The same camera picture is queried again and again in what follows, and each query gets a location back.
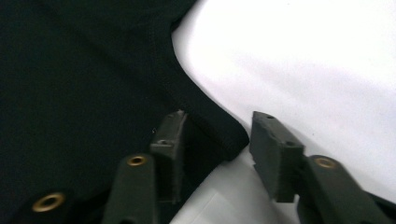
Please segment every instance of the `metal grommet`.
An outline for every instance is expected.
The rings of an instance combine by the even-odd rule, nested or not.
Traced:
[[[62,193],[51,193],[33,204],[32,210],[35,212],[48,212],[64,203],[65,197]]]
[[[136,156],[136,157],[132,157],[131,159],[129,159],[127,161],[127,163],[130,166],[139,166],[139,165],[146,163],[146,161],[147,161],[147,159],[145,157]]]
[[[324,157],[316,158],[315,162],[317,163],[317,165],[328,169],[333,169],[336,166],[336,163],[334,161]]]

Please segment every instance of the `brass grommet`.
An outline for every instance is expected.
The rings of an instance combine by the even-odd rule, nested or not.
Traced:
[[[51,193],[33,204],[32,210],[35,212],[48,212],[64,203],[64,194]]]
[[[139,166],[139,165],[146,163],[146,161],[147,161],[147,159],[145,157],[136,156],[136,157],[132,157],[131,159],[129,159],[127,161],[127,163],[130,166]]]
[[[317,165],[324,167],[324,168],[328,168],[328,169],[333,169],[336,166],[336,163],[332,160],[320,157],[320,158],[316,158],[315,162],[317,163]]]

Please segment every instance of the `dark green fabric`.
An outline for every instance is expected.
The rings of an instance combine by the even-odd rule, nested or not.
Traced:
[[[0,3],[0,223],[32,195],[108,186],[179,109],[202,136],[187,148],[184,201],[248,143],[244,129],[188,78],[171,28],[191,0]],[[163,205],[162,223],[180,205]]]

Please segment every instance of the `black fabric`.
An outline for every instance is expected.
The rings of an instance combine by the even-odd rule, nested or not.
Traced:
[[[186,152],[183,202],[248,143],[188,78],[171,29],[191,0],[0,3],[0,223],[32,195],[109,186],[121,158],[147,150],[179,109],[201,132]],[[162,205],[167,223],[179,205]]]

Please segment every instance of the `white surface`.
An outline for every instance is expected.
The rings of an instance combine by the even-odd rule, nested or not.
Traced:
[[[271,114],[307,155],[396,203],[396,2],[205,0],[173,39],[191,79],[249,133],[252,111]],[[245,149],[218,167],[172,223],[298,223],[252,163]]]

